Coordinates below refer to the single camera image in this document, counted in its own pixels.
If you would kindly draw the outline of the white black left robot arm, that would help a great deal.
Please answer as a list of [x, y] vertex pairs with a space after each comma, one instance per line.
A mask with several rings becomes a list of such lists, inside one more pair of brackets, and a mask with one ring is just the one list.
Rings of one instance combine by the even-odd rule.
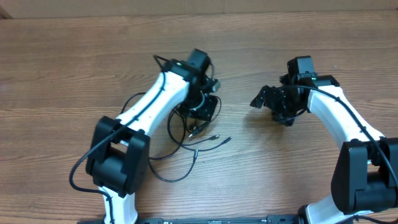
[[207, 56], [165, 60], [153, 86], [131, 108], [116, 118], [102, 117], [91, 149], [84, 157], [86, 173], [104, 198], [100, 223], [137, 223], [135, 193], [151, 160], [150, 139], [170, 112], [208, 124], [219, 102], [219, 80], [206, 74], [213, 68]]

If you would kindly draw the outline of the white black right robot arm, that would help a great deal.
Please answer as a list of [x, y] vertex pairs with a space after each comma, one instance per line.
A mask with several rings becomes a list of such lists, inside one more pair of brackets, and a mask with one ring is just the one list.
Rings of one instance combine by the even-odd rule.
[[331, 75], [284, 75], [280, 82], [281, 86], [262, 87], [250, 105], [268, 107], [272, 119], [284, 126], [304, 112], [312, 113], [340, 150], [330, 194], [302, 206], [286, 222], [375, 222], [369, 214], [397, 208], [397, 139], [367, 123]]

